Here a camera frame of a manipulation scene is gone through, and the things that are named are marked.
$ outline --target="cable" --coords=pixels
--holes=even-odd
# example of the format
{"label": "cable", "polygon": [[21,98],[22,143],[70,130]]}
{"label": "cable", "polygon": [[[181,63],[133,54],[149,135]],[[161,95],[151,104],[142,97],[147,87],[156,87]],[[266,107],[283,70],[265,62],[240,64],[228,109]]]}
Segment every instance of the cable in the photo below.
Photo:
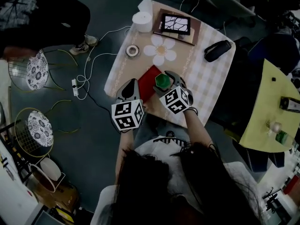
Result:
{"label": "cable", "polygon": [[85,89],[85,87],[82,87],[82,88],[86,91],[86,94],[93,100],[93,102],[94,102],[98,107],[101,107],[102,109],[108,111],[109,118],[110,118],[110,120],[111,120],[111,124],[112,124],[113,128],[117,131],[118,134],[121,134],[121,133],[119,132],[119,130],[115,127],[115,125],[114,125],[114,123],[113,123],[113,121],[112,121],[112,115],[111,115],[111,112],[110,112],[106,107],[103,107],[103,106],[99,105],[99,104],[96,102],[96,100],[95,100],[95,99],[89,94],[89,92]]}
{"label": "cable", "polygon": [[181,6],[182,6],[182,4],[183,4],[184,1],[185,1],[185,0],[182,0],[182,2],[181,2],[181,4],[180,4],[180,7],[179,7],[179,11],[181,11]]}
{"label": "cable", "polygon": [[199,1],[200,1],[200,0],[198,0],[198,3],[197,3],[197,5],[193,8],[193,10],[199,5]]}
{"label": "cable", "polygon": [[225,36],[227,36],[227,35],[226,35],[226,30],[225,30],[225,22],[223,22],[223,28],[224,28]]}
{"label": "cable", "polygon": [[126,32],[129,31],[129,29],[130,29],[130,28],[128,28],[128,29],[125,31],[125,36],[127,36]]}
{"label": "cable", "polygon": [[[101,41],[108,33],[110,33],[110,32],[118,32],[118,31],[121,31],[121,30],[124,29],[124,28],[121,28],[121,29],[118,29],[118,30],[114,30],[114,31],[108,31],[107,33],[104,34],[104,36],[103,36],[101,39],[99,39],[98,42],[100,42],[100,41]],[[90,54],[92,53],[92,51],[94,50],[94,48],[95,48],[95,47],[93,47],[93,49],[90,51],[89,56],[88,56],[87,59],[86,59],[86,62],[85,62],[85,65],[84,65],[84,75],[78,75],[77,78],[76,78],[78,82],[83,83],[79,88],[77,88],[77,90],[79,90],[80,88],[83,88],[83,86],[85,85],[86,82],[88,83],[88,89],[87,89],[87,92],[90,90],[90,82],[89,82],[89,80],[90,80],[90,78],[92,77],[92,73],[93,73],[93,65],[94,65],[94,61],[95,61],[95,59],[96,59],[97,57],[102,56],[102,55],[117,55],[117,54],[114,54],[114,53],[103,53],[103,54],[97,55],[97,56],[93,59],[92,67],[91,67],[91,70],[90,70],[90,77],[87,78],[87,76],[86,76],[86,65],[87,65],[87,63],[88,63],[88,61],[89,61],[89,59],[90,59]],[[88,95],[88,93],[85,94],[84,98],[80,98],[79,96],[77,96],[77,98],[78,98],[79,100],[84,100],[84,99],[87,97],[87,95]]]}

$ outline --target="patterned seat cushion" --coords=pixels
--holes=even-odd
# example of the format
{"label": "patterned seat cushion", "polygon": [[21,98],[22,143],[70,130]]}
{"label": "patterned seat cushion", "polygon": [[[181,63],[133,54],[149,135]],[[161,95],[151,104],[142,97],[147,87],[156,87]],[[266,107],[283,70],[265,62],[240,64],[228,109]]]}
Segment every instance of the patterned seat cushion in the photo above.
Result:
{"label": "patterned seat cushion", "polygon": [[53,131],[49,120],[38,111],[32,111],[28,117],[30,135],[43,147],[53,144]]}
{"label": "patterned seat cushion", "polygon": [[48,80],[48,62],[42,50],[35,57],[29,58],[26,82],[31,90],[44,87]]}

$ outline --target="plug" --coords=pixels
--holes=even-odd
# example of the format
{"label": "plug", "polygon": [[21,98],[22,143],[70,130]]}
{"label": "plug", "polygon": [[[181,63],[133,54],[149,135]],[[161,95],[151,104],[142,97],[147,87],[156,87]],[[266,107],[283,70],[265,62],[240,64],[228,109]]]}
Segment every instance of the plug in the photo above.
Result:
{"label": "plug", "polygon": [[76,79],[72,79],[72,88],[73,88],[73,94],[75,97],[79,96],[79,92],[77,89],[77,80]]}

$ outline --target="bottle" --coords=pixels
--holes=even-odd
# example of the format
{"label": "bottle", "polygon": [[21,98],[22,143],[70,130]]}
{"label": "bottle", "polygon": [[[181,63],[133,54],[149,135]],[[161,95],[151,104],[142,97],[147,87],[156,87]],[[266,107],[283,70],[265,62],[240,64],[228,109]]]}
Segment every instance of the bottle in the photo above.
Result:
{"label": "bottle", "polygon": [[276,121],[267,121],[267,127],[269,128],[269,135],[271,135],[272,133],[279,133],[281,131],[282,128],[282,124],[280,122],[276,122]]}
{"label": "bottle", "polygon": [[292,97],[281,97],[279,107],[286,111],[300,113],[300,101]]}
{"label": "bottle", "polygon": [[299,147],[295,139],[284,131],[278,132],[275,136],[275,140],[287,148],[294,148],[294,151]]}

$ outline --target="green bottle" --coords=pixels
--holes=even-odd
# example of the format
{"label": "green bottle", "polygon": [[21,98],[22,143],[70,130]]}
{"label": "green bottle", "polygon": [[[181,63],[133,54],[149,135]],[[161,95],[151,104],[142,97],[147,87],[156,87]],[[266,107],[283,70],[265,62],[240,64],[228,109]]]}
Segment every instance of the green bottle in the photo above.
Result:
{"label": "green bottle", "polygon": [[284,131],[278,132],[275,140],[287,148],[295,148],[297,150],[299,146],[295,139]]}

